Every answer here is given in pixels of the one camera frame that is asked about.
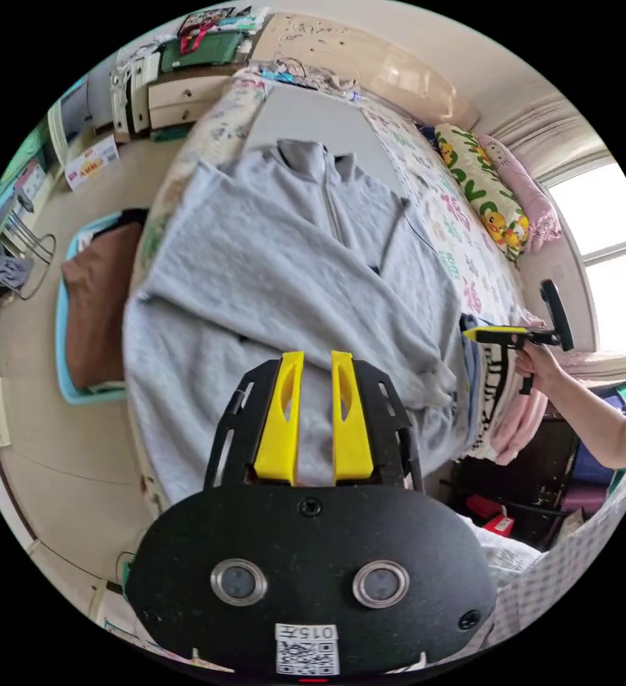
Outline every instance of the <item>pink pillow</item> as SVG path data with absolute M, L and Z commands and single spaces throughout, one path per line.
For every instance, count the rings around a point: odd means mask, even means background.
M 530 221 L 530 237 L 527 240 L 529 251 L 539 252 L 544 243 L 561 235 L 561 224 L 552 202 L 505 145 L 491 136 L 477 138 L 499 178 L 511 189 Z

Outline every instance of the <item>bed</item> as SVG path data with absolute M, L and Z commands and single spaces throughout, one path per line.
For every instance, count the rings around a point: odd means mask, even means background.
M 335 116 L 315 116 L 312 103 Z M 428 238 L 461 294 L 462 311 L 495 324 L 512 323 L 516 307 L 522 305 L 515 268 L 494 246 L 439 154 L 409 119 L 373 99 L 349 102 L 276 84 L 248 68 L 232 77 L 224 96 L 197 122 L 172 164 L 144 228 L 132 289 L 153 264 L 168 218 L 197 161 L 221 164 L 274 136 L 321 140 L 335 154 L 356 152 L 361 167 L 419 207 Z M 146 453 L 131 404 L 129 418 L 141 491 L 157 517 L 172 502 Z

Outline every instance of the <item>sweatshirt zipper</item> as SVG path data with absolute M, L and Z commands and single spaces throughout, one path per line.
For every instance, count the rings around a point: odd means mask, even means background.
M 326 181 L 323 181 L 322 183 L 322 199 L 325 203 L 325 209 L 327 210 L 327 218 L 329 219 L 329 227 L 332 230 L 332 236 L 341 243 L 342 233 L 340 232 L 339 225 L 337 223 L 337 215 L 334 213 L 334 208 L 332 207 L 332 200 L 329 198 L 327 193 Z

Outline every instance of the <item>pillow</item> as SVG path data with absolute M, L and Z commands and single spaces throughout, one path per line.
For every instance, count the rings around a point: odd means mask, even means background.
M 527 243 L 529 222 L 515 195 L 502 183 L 472 132 L 452 124 L 440 124 L 435 130 L 439 152 L 467 201 L 499 250 L 516 262 Z
M 141 224 L 102 234 L 61 265 L 68 293 L 65 362 L 75 388 L 124 381 L 122 322 Z
M 530 220 L 530 252 L 539 252 L 544 243 L 561 235 L 561 224 L 553 203 L 544 195 L 537 182 L 513 156 L 511 151 L 491 136 L 480 136 L 500 179 L 513 191 Z

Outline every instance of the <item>tiled floor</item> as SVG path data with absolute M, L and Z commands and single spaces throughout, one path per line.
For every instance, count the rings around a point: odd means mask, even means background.
M 151 523 L 139 493 L 123 403 L 68 405 L 54 361 L 60 263 L 85 224 L 124 207 L 148 207 L 182 141 L 136 141 L 75 192 L 63 178 L 35 232 L 53 233 L 56 259 L 37 294 L 0 311 L 0 376 L 11 446 L 0 451 L 15 497 L 48 548 L 96 577 L 115 580 L 119 554 Z

